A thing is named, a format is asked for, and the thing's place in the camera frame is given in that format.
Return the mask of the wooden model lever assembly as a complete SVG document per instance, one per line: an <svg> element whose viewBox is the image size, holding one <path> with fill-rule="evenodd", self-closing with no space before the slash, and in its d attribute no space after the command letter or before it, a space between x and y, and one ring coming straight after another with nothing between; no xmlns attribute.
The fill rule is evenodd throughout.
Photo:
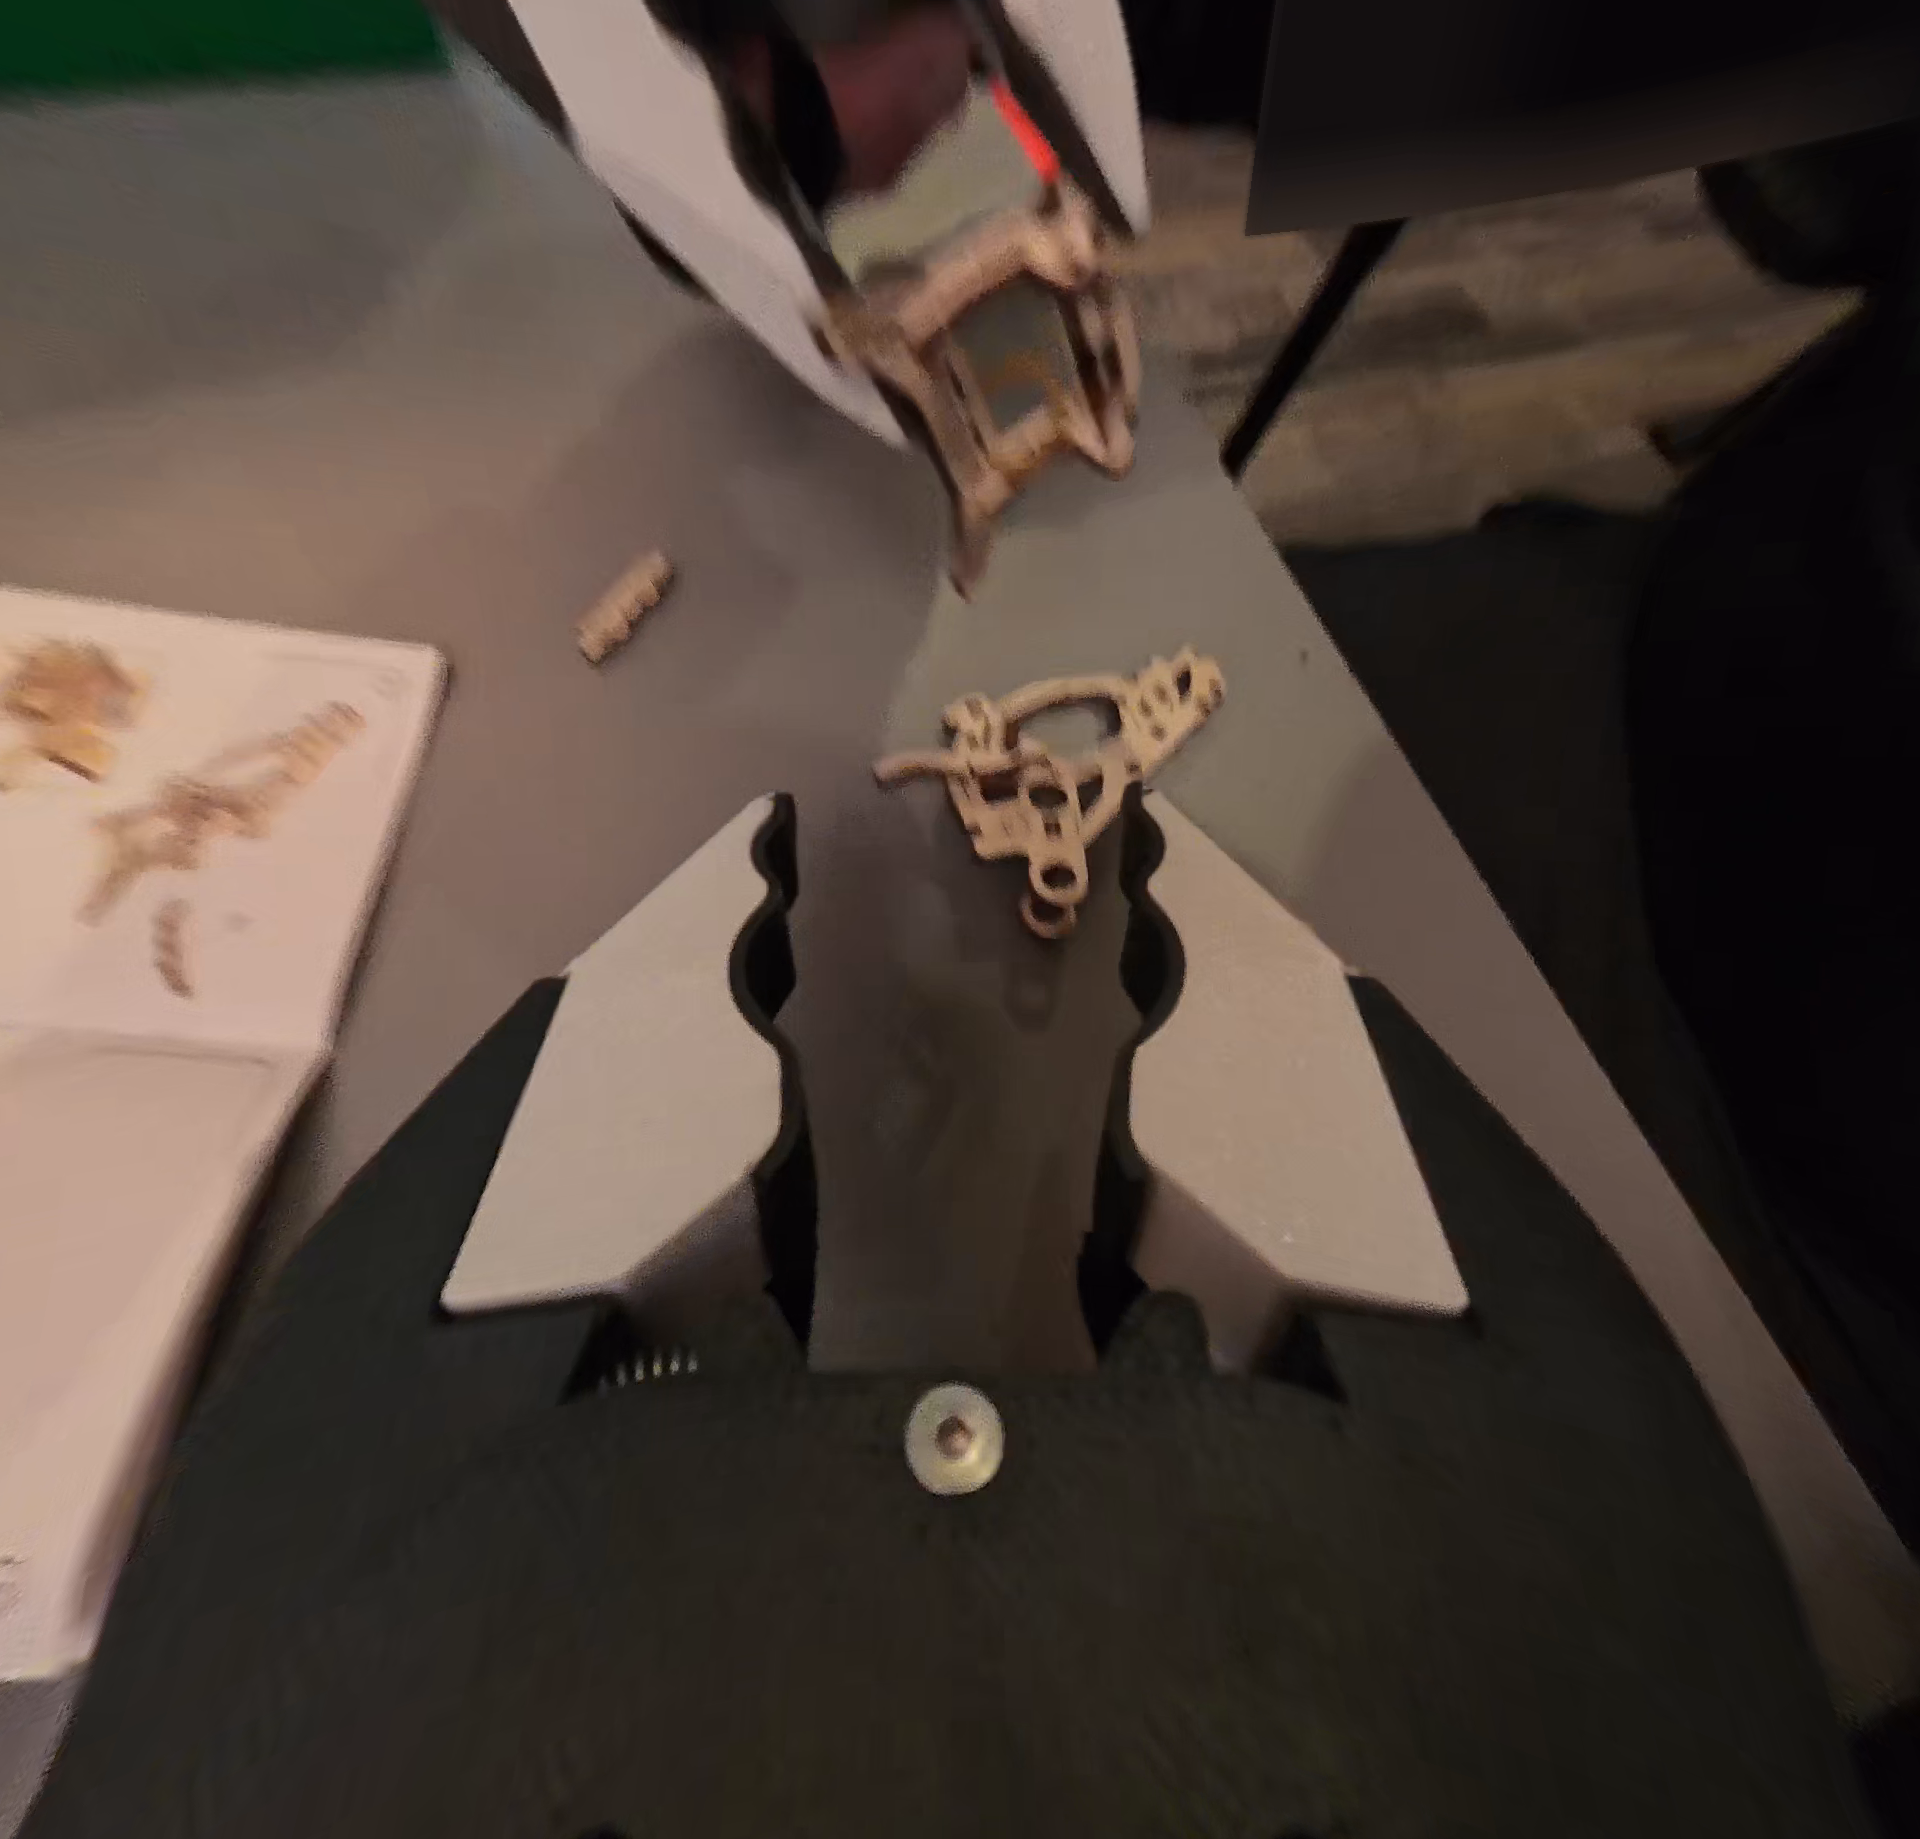
<svg viewBox="0 0 1920 1839"><path fill-rule="evenodd" d="M1091 847L1222 698L1217 658L1189 648L1133 674L1042 677L1004 697L950 701L937 746L887 753L873 773L884 789L942 782L973 858L1024 868L1024 929L1061 940L1089 898ZM1042 716L1067 708L1104 719L1089 752L1061 752L1037 733Z"/></svg>

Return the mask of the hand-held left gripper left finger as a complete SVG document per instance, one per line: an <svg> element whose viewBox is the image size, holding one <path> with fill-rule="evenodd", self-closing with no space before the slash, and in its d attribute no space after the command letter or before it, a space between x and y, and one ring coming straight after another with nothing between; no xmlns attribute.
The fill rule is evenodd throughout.
<svg viewBox="0 0 1920 1839"><path fill-rule="evenodd" d="M799 1061L796 805L760 793L566 970L442 1280L484 1316L614 1301L812 1316L817 1178Z"/></svg>

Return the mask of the person's right hand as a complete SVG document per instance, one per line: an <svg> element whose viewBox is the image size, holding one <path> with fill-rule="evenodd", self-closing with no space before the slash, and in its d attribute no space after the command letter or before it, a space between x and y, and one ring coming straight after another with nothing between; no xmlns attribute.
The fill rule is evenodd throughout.
<svg viewBox="0 0 1920 1839"><path fill-rule="evenodd" d="M973 93L975 39L955 6L913 6L815 51L838 137L828 203L887 192Z"/></svg>

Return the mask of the small toothed wooden part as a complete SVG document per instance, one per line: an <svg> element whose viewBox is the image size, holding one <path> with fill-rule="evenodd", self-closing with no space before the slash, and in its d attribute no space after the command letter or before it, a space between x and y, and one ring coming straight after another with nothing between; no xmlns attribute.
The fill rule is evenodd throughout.
<svg viewBox="0 0 1920 1839"><path fill-rule="evenodd" d="M573 624L575 649L589 668L609 661L635 628L664 602L675 567L661 549L635 556Z"/></svg>

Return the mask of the open instruction booklet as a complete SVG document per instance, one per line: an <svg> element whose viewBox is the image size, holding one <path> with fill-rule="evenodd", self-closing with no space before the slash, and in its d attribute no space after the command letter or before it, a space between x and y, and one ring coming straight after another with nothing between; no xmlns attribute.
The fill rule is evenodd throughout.
<svg viewBox="0 0 1920 1839"><path fill-rule="evenodd" d="M75 1673L331 1055L437 649L2 590L2 1680Z"/></svg>

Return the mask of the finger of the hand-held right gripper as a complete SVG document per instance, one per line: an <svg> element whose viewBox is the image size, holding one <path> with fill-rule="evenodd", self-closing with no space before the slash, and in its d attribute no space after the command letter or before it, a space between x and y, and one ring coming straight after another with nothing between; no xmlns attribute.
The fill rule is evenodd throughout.
<svg viewBox="0 0 1920 1839"><path fill-rule="evenodd" d="M1119 0L975 0L991 95L1037 192L1077 186L1104 231L1143 238L1152 195Z"/></svg>
<svg viewBox="0 0 1920 1839"><path fill-rule="evenodd" d="M555 88L566 144L648 238L832 411L900 449L896 405L817 340L834 264L709 59L651 0L504 0Z"/></svg>

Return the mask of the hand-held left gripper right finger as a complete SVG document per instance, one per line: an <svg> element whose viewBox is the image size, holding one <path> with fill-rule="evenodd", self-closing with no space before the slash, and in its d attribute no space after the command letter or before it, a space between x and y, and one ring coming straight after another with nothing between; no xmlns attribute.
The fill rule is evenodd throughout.
<svg viewBox="0 0 1920 1839"><path fill-rule="evenodd" d="M1127 819L1140 1038L1116 1084L1116 1255L1182 1294L1211 1369L1268 1369L1302 1313L1468 1316L1356 979L1169 796Z"/></svg>

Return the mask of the black table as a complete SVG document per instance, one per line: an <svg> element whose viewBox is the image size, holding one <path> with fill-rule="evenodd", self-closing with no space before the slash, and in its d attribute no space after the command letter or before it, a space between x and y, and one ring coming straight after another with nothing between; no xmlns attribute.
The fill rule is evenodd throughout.
<svg viewBox="0 0 1920 1839"><path fill-rule="evenodd" d="M1245 232L1340 231L1241 477L1407 221L1916 114L1916 0L1274 0Z"/></svg>

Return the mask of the wooden model frame part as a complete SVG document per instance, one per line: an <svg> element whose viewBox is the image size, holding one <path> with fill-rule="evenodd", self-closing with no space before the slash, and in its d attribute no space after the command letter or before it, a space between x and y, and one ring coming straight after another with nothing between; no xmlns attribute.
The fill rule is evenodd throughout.
<svg viewBox="0 0 1920 1839"><path fill-rule="evenodd" d="M904 415L953 508L946 579L982 583L1004 511L1057 459L1133 471L1143 353L1104 221L1057 177L922 261L834 297L821 346Z"/></svg>

